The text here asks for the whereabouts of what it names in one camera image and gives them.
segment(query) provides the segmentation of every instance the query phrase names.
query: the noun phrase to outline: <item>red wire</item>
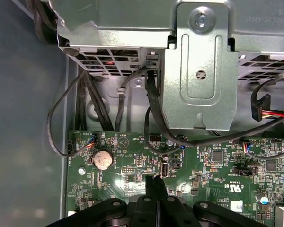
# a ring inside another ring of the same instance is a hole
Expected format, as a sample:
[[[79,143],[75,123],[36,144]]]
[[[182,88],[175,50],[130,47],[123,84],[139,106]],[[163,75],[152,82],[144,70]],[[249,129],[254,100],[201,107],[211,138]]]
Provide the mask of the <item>red wire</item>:
[[[276,113],[276,112],[266,112],[266,111],[262,111],[263,114],[269,114],[269,115],[275,115],[275,116],[279,116],[279,117],[283,117],[284,118],[284,114],[281,113]]]

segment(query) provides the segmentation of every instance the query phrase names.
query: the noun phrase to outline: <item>black wire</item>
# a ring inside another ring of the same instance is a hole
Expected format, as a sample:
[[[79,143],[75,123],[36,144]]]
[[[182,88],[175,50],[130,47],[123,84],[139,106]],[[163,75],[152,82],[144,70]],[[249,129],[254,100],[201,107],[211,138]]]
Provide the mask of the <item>black wire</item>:
[[[162,151],[154,149],[150,145],[149,143],[149,140],[150,140],[150,124],[149,124],[150,111],[151,111],[151,108],[149,107],[146,111],[145,124],[144,124],[144,139],[145,139],[145,144],[149,148],[149,150],[158,155],[169,155],[169,154],[175,153],[176,151],[180,150],[180,148],[174,148],[172,150],[167,150],[165,152],[162,152]]]
[[[156,124],[158,125],[162,135],[164,135],[166,139],[173,141],[176,144],[180,144],[180,145],[184,145],[188,147],[197,147],[197,146],[203,147],[203,146],[208,146],[208,145],[212,145],[216,143],[223,143],[223,142],[227,142],[230,140],[240,139],[241,137],[255,135],[275,125],[278,125],[281,122],[284,122],[284,118],[277,118],[273,121],[270,121],[256,128],[238,132],[232,135],[220,136],[217,138],[210,138],[210,139],[203,139],[203,140],[193,140],[193,141],[180,140],[169,131],[168,127],[165,124],[162,109],[160,107],[160,103],[159,103],[159,99],[157,95],[155,78],[152,74],[149,75],[146,85],[147,85],[146,88],[147,88],[147,93],[148,93],[148,99],[149,99],[150,106],[151,106],[151,112],[154,116],[154,120]]]
[[[51,110],[48,113],[47,116],[47,121],[46,121],[46,134],[48,137],[48,141],[51,145],[51,147],[53,148],[54,152],[62,157],[75,157],[76,155],[80,154],[82,151],[84,151],[87,148],[87,145],[81,147],[79,150],[75,151],[72,154],[64,154],[62,153],[55,145],[54,141],[53,141],[53,137],[52,137],[52,117],[53,117],[53,113],[55,112],[55,110],[57,109],[57,106],[61,103],[61,101],[68,95],[68,93],[75,87],[76,83],[85,75],[85,71],[80,73],[74,80],[73,82],[70,84],[70,86],[66,89],[66,91],[64,92],[64,94],[59,98],[59,100],[55,103],[55,105],[53,105],[53,107],[51,108]]]
[[[89,92],[89,95],[90,95],[90,98],[94,104],[94,107],[95,107],[95,111],[97,113],[97,116],[98,116],[98,119],[99,119],[99,122],[101,124],[101,127],[103,130],[110,130],[109,127],[108,127],[108,124],[107,124],[107,121],[105,120],[104,116],[103,116],[103,113],[101,111],[101,108],[99,106],[99,103],[98,103],[98,100],[96,99],[96,95],[94,94],[94,91],[93,91],[93,88],[92,88],[92,83],[89,79],[89,74],[86,73],[85,76],[83,77],[84,81],[85,81],[85,85],[87,87],[87,90]]]
[[[250,103],[251,103],[251,107],[255,107],[255,108],[258,108],[258,103],[261,101],[261,99],[257,100],[257,94],[258,92],[260,91],[260,89],[268,84],[268,83],[271,83],[271,82],[280,82],[280,81],[284,81],[284,78],[274,78],[274,79],[270,79],[268,81],[265,81],[264,83],[260,84],[259,86],[257,86],[253,92],[251,93],[251,96],[250,96]],[[265,96],[263,96],[262,98],[270,98],[270,95],[266,94]]]
[[[80,87],[80,93],[79,93],[79,99],[80,99],[80,105],[79,105],[79,116],[80,116],[80,127],[81,130],[87,130],[87,122],[86,122],[86,90],[85,90],[85,83],[84,80],[79,81],[81,87]]]
[[[219,134],[217,131],[215,131],[215,130],[209,130],[209,131],[210,131],[211,134],[214,135],[214,136],[220,136],[220,134]]]
[[[143,68],[139,69],[138,71],[132,73],[123,81],[121,88],[126,88],[128,83],[131,80],[137,79],[140,76],[144,75],[145,73],[146,73],[146,67],[143,67]],[[117,117],[115,118],[115,131],[120,131],[124,105],[125,105],[125,95],[120,94],[119,95],[119,104],[118,104],[118,113],[117,113]]]
[[[96,85],[94,83],[94,79],[89,74],[88,74],[88,78],[89,78],[89,81],[90,81],[91,88],[93,89],[93,92],[95,94],[96,100],[99,103],[101,112],[102,112],[102,114],[103,114],[103,116],[105,118],[105,121],[106,121],[107,125],[108,125],[108,130],[109,131],[113,131],[114,130],[113,124],[112,124],[112,122],[110,120],[110,117],[109,117],[107,108],[106,108],[106,106],[105,106],[105,104],[103,102],[103,99],[102,99],[102,97],[101,97],[101,95],[100,95],[100,93],[99,93],[99,91],[98,91],[98,89],[97,89],[97,87],[96,87]]]
[[[76,94],[76,110],[75,110],[75,130],[80,130],[80,88],[82,80],[77,83],[77,94]]]
[[[261,157],[261,156],[256,156],[250,153],[246,153],[247,156],[252,157],[254,159],[258,159],[258,160],[271,160],[271,159],[276,159],[276,158],[280,158],[282,156],[284,156],[284,152],[277,154],[277,155],[273,155],[273,156],[269,156],[269,157]]]
[[[56,31],[57,30],[57,25],[55,22],[55,14],[50,10],[50,8],[40,0],[33,0],[33,6],[34,10],[38,12],[40,15],[43,23],[46,24],[48,28],[51,30]]]

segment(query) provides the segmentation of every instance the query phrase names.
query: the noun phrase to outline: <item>barcode sticker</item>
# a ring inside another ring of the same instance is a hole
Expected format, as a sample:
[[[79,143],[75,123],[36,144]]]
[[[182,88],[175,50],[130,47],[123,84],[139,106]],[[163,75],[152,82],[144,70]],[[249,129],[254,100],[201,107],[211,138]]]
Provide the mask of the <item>barcode sticker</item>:
[[[231,210],[234,212],[243,212],[243,201],[231,201]]]

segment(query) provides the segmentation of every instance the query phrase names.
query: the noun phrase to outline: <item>motherboard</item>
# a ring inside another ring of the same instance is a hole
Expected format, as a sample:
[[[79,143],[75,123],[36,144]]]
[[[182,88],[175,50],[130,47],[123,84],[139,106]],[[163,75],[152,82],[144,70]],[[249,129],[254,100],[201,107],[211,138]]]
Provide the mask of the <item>motherboard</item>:
[[[66,215],[109,198],[126,202],[145,194],[147,175],[163,178],[169,195],[182,197],[189,206],[206,200],[257,220],[275,224],[275,206],[284,204],[284,156],[258,161],[243,151],[241,141],[185,148],[157,155],[144,143],[142,133],[72,131],[69,151],[95,143],[68,159]],[[189,140],[206,137],[188,137]],[[271,138],[244,138],[250,152],[270,156],[284,151],[284,142]],[[161,135],[151,135],[158,150],[178,146]]]

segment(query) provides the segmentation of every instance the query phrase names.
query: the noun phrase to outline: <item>capacitor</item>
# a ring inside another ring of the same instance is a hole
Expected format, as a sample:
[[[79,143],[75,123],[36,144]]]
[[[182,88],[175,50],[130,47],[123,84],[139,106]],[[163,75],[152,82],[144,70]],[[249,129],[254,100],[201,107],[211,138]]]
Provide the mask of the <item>capacitor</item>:
[[[263,205],[266,205],[269,203],[269,199],[263,193],[256,194],[256,200]]]
[[[107,170],[114,161],[113,154],[107,150],[102,150],[94,155],[94,165],[99,170]]]

